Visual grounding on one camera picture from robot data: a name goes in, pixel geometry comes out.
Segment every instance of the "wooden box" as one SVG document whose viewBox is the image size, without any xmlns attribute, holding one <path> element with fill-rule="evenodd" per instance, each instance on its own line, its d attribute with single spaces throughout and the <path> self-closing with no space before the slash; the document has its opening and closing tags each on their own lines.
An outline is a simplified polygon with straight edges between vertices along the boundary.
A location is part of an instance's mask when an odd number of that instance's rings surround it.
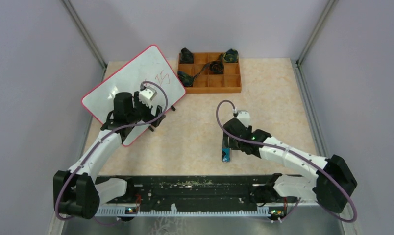
<svg viewBox="0 0 394 235">
<path fill-rule="evenodd" d="M 190 76 L 196 75 L 203 66 L 217 60 L 221 52 L 194 53 L 194 63 L 184 64 L 178 59 L 178 70 Z M 194 81 L 192 87 L 186 87 L 189 94 L 203 93 L 240 93 L 242 83 L 239 60 L 237 63 L 224 63 L 222 75 L 213 74 L 207 67 Z"/>
</svg>

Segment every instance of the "white wall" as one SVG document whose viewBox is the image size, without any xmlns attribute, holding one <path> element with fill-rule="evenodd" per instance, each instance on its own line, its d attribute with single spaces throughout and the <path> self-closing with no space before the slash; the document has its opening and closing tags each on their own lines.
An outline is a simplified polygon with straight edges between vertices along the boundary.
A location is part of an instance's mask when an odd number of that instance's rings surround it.
<svg viewBox="0 0 394 235">
<path fill-rule="evenodd" d="M 0 235 L 44 235 L 101 67 L 58 0 L 0 0 Z"/>
<path fill-rule="evenodd" d="M 72 0 L 105 61 L 150 44 L 176 58 L 236 48 L 242 57 L 297 59 L 327 0 Z"/>
<path fill-rule="evenodd" d="M 303 69 L 329 151 L 357 179 L 364 234 L 394 234 L 394 0 L 340 1 Z"/>
</svg>

